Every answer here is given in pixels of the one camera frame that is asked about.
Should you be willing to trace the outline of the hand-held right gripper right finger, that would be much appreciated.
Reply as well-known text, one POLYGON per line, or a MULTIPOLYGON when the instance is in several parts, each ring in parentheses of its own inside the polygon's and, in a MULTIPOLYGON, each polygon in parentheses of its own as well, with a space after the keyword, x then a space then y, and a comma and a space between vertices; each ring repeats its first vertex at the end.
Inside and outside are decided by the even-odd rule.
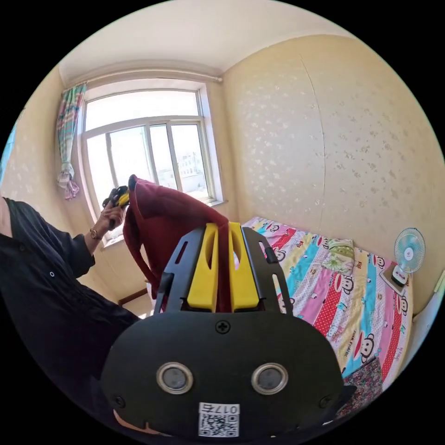
POLYGON ((259 304, 246 243, 239 223, 229 223, 229 284, 231 309, 234 312, 253 310, 259 304))

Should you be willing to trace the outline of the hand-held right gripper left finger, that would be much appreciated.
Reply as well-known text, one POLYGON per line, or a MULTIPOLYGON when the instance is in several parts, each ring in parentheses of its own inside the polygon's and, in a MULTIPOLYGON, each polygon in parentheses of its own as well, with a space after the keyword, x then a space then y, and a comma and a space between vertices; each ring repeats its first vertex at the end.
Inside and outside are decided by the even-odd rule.
POLYGON ((195 271, 187 296, 192 309, 214 312, 216 310, 219 269, 218 227, 208 223, 198 252, 195 271))

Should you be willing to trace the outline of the person's left hand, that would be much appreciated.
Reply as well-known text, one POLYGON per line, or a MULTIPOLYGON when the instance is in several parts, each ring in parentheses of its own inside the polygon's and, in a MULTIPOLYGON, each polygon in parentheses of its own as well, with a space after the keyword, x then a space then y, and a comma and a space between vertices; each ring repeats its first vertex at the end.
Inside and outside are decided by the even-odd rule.
POLYGON ((124 220, 124 209, 119 206, 115 206, 112 202, 108 202, 106 207, 102 210, 94 230, 101 239, 109 231, 114 230, 120 226, 124 220))

